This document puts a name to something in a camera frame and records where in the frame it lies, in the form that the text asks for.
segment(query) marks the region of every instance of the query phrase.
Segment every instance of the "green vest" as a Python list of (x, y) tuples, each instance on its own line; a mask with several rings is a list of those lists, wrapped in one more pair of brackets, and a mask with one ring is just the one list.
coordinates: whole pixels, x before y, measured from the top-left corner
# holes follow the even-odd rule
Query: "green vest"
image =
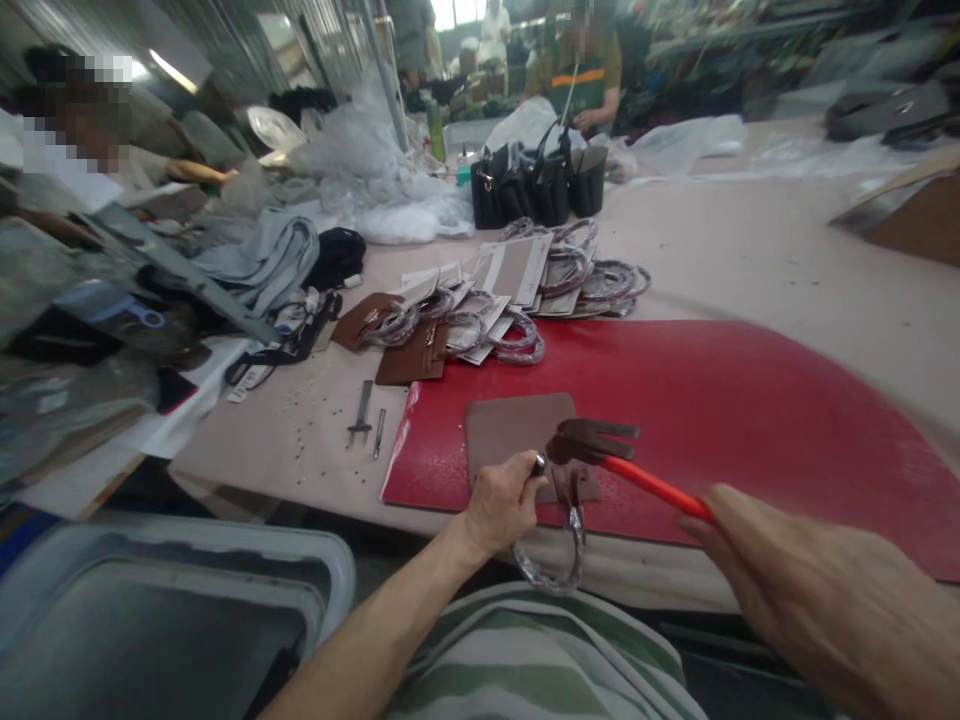
[(571, 63), (565, 67), (558, 67), (560, 49), (556, 38), (553, 41), (553, 77), (550, 81), (550, 90), (547, 97), (557, 115), (563, 115), (563, 108), (567, 104), (570, 86), (573, 85), (573, 95), (570, 98), (570, 110), (567, 113), (567, 122), (584, 110), (596, 110), (603, 107), (603, 81), (606, 71), (600, 58), (590, 58), (577, 64)]

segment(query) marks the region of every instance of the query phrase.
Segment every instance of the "ceiling light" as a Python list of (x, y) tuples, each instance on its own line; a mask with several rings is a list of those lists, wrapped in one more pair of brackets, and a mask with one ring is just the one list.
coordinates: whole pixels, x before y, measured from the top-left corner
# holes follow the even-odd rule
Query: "ceiling light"
[(167, 75), (169, 75), (178, 83), (180, 83), (180, 85), (182, 85), (187, 92), (189, 92), (191, 95), (195, 95), (197, 93), (197, 86), (193, 84), (190, 78), (188, 78), (186, 75), (181, 73), (179, 70), (177, 70), (173, 65), (168, 63), (162, 57), (157, 55), (155, 51), (153, 50), (150, 51), (150, 57), (152, 57), (156, 61), (157, 65), (163, 68), (163, 70), (167, 73)]

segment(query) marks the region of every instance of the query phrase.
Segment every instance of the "brown leather flap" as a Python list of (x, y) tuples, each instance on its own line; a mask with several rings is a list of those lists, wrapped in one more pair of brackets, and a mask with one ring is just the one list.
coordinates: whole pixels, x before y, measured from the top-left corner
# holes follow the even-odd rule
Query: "brown leather flap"
[[(359, 350), (363, 344), (363, 333), (380, 327), (390, 314), (390, 303), (393, 301), (402, 303), (403, 298), (388, 293), (370, 293), (340, 316), (332, 340), (347, 350)], [(370, 319), (374, 312), (377, 315)]]
[(437, 320), (421, 323), (406, 344), (384, 350), (377, 385), (406, 385), (443, 377), (449, 329)]
[[(577, 416), (573, 398), (567, 393), (531, 395), (502, 400), (485, 400), (467, 405), (467, 468), (470, 486), (480, 468), (499, 465), (511, 455), (524, 450), (544, 452), (557, 425)], [(567, 465), (550, 464), (547, 477), (563, 480), (573, 468), (586, 470), (587, 479), (580, 483), (580, 500), (599, 500), (600, 486), (594, 469), (574, 460)], [(553, 483), (537, 491), (537, 503), (557, 502)]]

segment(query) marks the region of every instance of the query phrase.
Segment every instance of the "orange stripe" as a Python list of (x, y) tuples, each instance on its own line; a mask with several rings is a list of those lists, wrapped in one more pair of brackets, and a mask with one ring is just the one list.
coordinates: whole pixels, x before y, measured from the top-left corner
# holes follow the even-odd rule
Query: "orange stripe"
[[(603, 80), (603, 76), (603, 68), (587, 70), (585, 73), (580, 73), (577, 75), (577, 82), (594, 82), (595, 80)], [(573, 84), (573, 75), (557, 75), (553, 78), (552, 87), (562, 87), (563, 85), (571, 84)]]

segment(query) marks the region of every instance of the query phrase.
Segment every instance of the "person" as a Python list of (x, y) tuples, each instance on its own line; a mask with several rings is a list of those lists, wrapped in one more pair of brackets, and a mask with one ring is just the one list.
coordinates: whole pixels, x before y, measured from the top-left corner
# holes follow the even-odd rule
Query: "person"
[(220, 187), (237, 175), (192, 160), (168, 158), (126, 144), (126, 112), (116, 88), (99, 82), (86, 59), (59, 46), (30, 48), (25, 59), (38, 84), (20, 91), (25, 123), (52, 130), (80, 157), (110, 175), (128, 195), (164, 182)]
[(500, 0), (487, 0), (487, 12), (480, 21), (480, 50), (477, 63), (488, 60), (507, 61), (507, 41), (510, 39), (510, 13)]
[[(482, 469), (466, 511), (360, 605), (261, 720), (704, 718), (667, 641), (586, 593), (525, 583), (447, 606), (536, 525), (527, 451)], [(746, 620), (854, 718), (947, 720), (960, 708), (960, 605), (896, 547), (788, 515), (726, 486), (716, 525), (682, 517)]]
[(611, 125), (620, 107), (623, 63), (613, 10), (605, 0), (574, 0), (571, 26), (547, 40), (527, 74), (523, 99), (546, 97), (582, 133)]

